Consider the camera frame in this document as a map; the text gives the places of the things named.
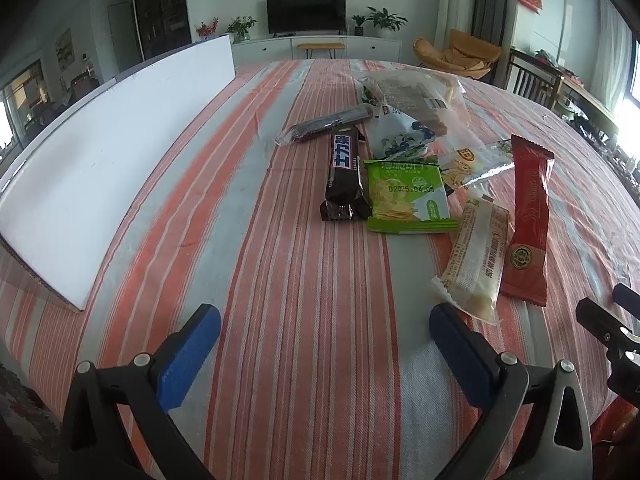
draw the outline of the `tv screen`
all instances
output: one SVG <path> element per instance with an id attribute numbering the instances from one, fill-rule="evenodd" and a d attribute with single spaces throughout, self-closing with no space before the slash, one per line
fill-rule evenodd
<path id="1" fill-rule="evenodd" d="M 346 30 L 346 0 L 267 0 L 269 33 Z"/>

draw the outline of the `green snack package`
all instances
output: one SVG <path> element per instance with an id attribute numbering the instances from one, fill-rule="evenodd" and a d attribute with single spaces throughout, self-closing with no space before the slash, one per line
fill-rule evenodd
<path id="1" fill-rule="evenodd" d="M 365 160 L 373 215 L 367 228 L 380 233 L 455 231 L 440 168 L 420 162 Z"/>

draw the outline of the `gold circular logo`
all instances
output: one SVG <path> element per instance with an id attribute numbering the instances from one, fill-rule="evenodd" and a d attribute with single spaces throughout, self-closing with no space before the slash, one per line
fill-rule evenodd
<path id="1" fill-rule="evenodd" d="M 511 263 L 516 269 L 526 269 L 530 266 L 533 255 L 526 245 L 517 246 L 511 253 Z"/>
<path id="2" fill-rule="evenodd" d="M 476 160 L 476 156 L 474 155 L 474 152 L 472 152 L 468 148 L 463 148 L 462 150 L 458 150 L 458 153 L 462 158 L 464 158 L 465 160 L 468 160 L 469 162 L 473 162 L 474 160 Z"/>

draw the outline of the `red wrapper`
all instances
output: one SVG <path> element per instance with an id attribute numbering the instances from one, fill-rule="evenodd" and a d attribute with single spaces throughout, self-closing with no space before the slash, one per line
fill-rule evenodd
<path id="1" fill-rule="evenodd" d="M 553 153 L 527 139 L 511 136 L 516 174 L 514 233 L 504 257 L 500 292 L 546 306 L 545 254 L 549 226 L 546 183 Z"/>

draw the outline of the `silver bolt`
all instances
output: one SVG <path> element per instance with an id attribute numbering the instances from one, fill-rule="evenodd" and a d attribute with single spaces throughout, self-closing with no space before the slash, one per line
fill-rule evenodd
<path id="1" fill-rule="evenodd" d="M 91 369 L 91 363 L 89 361 L 82 361 L 76 370 L 79 374 L 85 374 Z"/>
<path id="2" fill-rule="evenodd" d="M 151 356 L 149 354 L 138 354 L 133 358 L 133 364 L 136 366 L 146 366 L 151 361 Z"/>
<path id="3" fill-rule="evenodd" d="M 569 374 L 575 370 L 574 364 L 569 361 L 569 359 L 562 359 L 562 361 L 560 361 L 560 367 Z"/>
<path id="4" fill-rule="evenodd" d="M 511 352 L 503 352 L 500 354 L 500 361 L 506 365 L 513 366 L 518 362 L 518 358 Z"/>

